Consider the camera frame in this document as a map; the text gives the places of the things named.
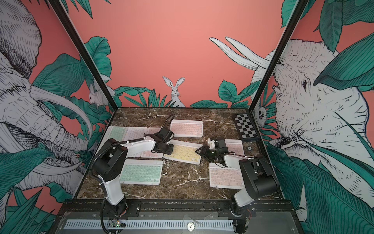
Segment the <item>yellow keyboard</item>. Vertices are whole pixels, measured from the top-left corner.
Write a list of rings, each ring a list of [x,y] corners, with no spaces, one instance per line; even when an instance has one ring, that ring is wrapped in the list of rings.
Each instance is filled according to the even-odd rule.
[[[164,159],[195,165],[200,164],[201,156],[196,153],[196,150],[200,149],[203,146],[202,144],[178,140],[171,140],[169,143],[173,145],[173,151],[171,155],[164,154]]]

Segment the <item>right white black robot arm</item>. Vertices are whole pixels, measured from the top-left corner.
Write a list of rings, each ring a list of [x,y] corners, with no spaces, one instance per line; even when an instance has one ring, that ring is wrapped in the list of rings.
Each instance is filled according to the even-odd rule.
[[[226,147],[210,149],[202,146],[195,151],[210,163],[220,163],[224,168],[239,170],[244,188],[237,192],[231,202],[231,212],[235,216],[246,213],[248,206],[254,201],[280,192],[273,165],[262,158],[246,157],[229,152]]]

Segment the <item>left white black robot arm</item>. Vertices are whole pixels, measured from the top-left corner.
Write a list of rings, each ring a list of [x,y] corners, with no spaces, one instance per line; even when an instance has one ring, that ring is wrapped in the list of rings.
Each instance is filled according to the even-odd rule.
[[[120,183],[125,160],[146,151],[170,155],[173,145],[169,141],[173,137],[173,132],[159,132],[138,139],[117,141],[109,138],[104,142],[89,166],[90,176],[99,182],[104,192],[104,208],[117,217],[127,213],[128,205]]]

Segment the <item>left white keyboard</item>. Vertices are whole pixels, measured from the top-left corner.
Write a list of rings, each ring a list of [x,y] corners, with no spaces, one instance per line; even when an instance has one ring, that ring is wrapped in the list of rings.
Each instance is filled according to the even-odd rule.
[[[126,134],[123,138],[123,140],[133,140],[142,138],[144,134],[148,133],[147,127],[129,127],[126,131]]]

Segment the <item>near green keyboard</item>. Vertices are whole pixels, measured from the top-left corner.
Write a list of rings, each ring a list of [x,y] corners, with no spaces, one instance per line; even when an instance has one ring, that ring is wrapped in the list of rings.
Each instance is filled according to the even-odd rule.
[[[163,162],[161,160],[125,160],[120,183],[159,185]]]

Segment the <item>green keyboard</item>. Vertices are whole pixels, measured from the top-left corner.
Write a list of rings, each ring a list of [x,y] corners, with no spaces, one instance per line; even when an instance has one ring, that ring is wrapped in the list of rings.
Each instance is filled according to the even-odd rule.
[[[101,149],[101,147],[104,145],[104,143],[110,139],[113,138],[116,141],[123,141],[126,135],[126,132],[128,130],[128,127],[117,127],[117,126],[109,126],[104,134],[104,137],[98,147],[98,150]]]
[[[161,160],[125,160],[120,183],[159,185],[163,162]]]

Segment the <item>black white checkerboard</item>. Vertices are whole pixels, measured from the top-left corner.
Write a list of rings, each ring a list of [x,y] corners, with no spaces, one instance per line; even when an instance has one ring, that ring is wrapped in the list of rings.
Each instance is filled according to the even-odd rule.
[[[253,126],[248,114],[234,114],[233,121],[241,141],[250,142],[259,139],[256,128]]]

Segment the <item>far left green keyboard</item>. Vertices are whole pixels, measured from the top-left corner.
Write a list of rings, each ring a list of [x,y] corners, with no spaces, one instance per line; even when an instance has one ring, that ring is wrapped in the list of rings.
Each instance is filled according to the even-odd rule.
[[[101,147],[104,145],[104,143],[110,139],[113,138],[116,141],[123,141],[126,135],[126,132],[128,130],[128,127],[117,127],[117,126],[109,126],[104,134],[104,137],[98,147],[98,150],[101,149]]]

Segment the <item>round silver lock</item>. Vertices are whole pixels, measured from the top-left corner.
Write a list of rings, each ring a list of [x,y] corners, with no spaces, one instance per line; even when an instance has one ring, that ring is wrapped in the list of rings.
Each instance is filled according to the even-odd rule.
[[[194,229],[195,229],[195,224],[194,224],[193,222],[189,222],[189,223],[187,224],[187,229],[188,229],[188,231],[190,231],[190,232],[194,231]]]

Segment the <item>small electronics board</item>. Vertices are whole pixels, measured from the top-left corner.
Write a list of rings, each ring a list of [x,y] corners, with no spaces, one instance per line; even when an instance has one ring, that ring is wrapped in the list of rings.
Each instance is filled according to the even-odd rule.
[[[127,223],[124,220],[114,220],[108,224],[109,229],[120,229],[120,228],[125,228],[126,226],[127,226]]]

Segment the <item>black front mounting rail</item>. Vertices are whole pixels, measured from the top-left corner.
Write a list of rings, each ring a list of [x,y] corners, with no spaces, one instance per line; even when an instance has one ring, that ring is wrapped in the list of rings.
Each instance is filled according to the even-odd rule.
[[[217,212],[219,216],[234,217],[241,214],[256,215],[257,212],[293,212],[289,200],[256,200],[238,207],[228,199],[128,199],[126,217],[138,217],[141,212]]]

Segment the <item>right black frame post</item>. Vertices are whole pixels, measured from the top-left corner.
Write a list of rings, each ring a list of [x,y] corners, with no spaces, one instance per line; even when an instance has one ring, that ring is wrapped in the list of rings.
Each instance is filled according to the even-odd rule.
[[[306,6],[308,4],[308,0],[299,0],[296,2],[296,5],[293,9],[293,12],[291,14],[291,17],[289,19],[289,22],[287,23],[287,26],[283,32],[283,35],[278,43],[278,46],[274,52],[274,55],[270,61],[270,65],[268,66],[268,68],[266,69],[266,72],[265,72],[265,75],[259,85],[259,88],[256,92],[256,95],[249,107],[249,112],[252,113],[255,109],[255,106],[257,105],[259,99],[260,99],[260,96],[261,96],[261,93],[264,91],[270,77],[272,76],[272,73],[274,72],[275,70],[275,67],[282,55],[282,53],[284,52],[286,46],[287,46],[287,43],[288,41],[290,40]]]

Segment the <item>black frame post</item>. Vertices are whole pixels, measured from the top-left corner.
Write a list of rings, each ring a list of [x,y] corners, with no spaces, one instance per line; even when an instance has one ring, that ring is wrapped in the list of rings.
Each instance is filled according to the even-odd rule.
[[[259,85],[259,88],[256,92],[256,95],[249,107],[249,112],[252,113],[255,109],[255,106],[257,105],[259,99],[260,99],[260,96],[261,96],[261,93],[264,91],[270,77],[272,76],[272,73],[274,72],[275,70],[275,67],[282,55],[282,53],[284,52],[286,46],[287,46],[287,43],[288,41],[290,40],[306,6],[308,4],[308,0],[299,0],[296,2],[296,5],[293,9],[293,12],[291,14],[291,17],[289,19],[289,22],[287,23],[287,26],[283,32],[283,35],[278,43],[278,46],[274,52],[274,55],[270,61],[270,65],[268,66],[268,68],[266,69],[266,72],[265,72],[265,75]]]
[[[90,73],[92,74],[92,76],[98,83],[99,87],[101,88],[101,91],[103,92],[104,96],[109,102],[109,106],[114,110],[114,112],[116,112],[118,110],[118,106],[115,100],[113,99],[112,95],[110,94],[103,79],[101,78],[98,68],[96,67],[91,55],[89,54],[76,28],[71,22],[68,16],[68,13],[66,12],[66,9],[62,5],[61,1],[48,1],[48,2],[53,8],[55,14],[57,15],[59,21],[63,25],[64,29],[66,30],[67,34],[69,35],[76,49],[78,50],[80,56],[83,58],[83,61],[87,65]]]

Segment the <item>left black frame post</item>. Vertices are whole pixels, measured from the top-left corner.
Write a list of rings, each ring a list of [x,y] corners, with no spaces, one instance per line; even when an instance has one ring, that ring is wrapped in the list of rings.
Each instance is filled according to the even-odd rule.
[[[48,2],[53,8],[55,14],[57,15],[59,21],[63,25],[64,29],[66,30],[67,34],[69,35],[76,49],[78,50],[80,56],[83,58],[83,61],[87,65],[90,73],[92,74],[92,76],[98,83],[99,87],[101,88],[101,91],[103,92],[104,96],[109,102],[109,106],[114,110],[114,112],[116,112],[118,110],[118,106],[115,100],[113,99],[112,95],[110,94],[103,79],[101,78],[98,68],[96,67],[91,55],[89,54],[76,28],[71,22],[68,16],[68,13],[66,12],[66,9],[62,5],[61,1],[48,1]]]

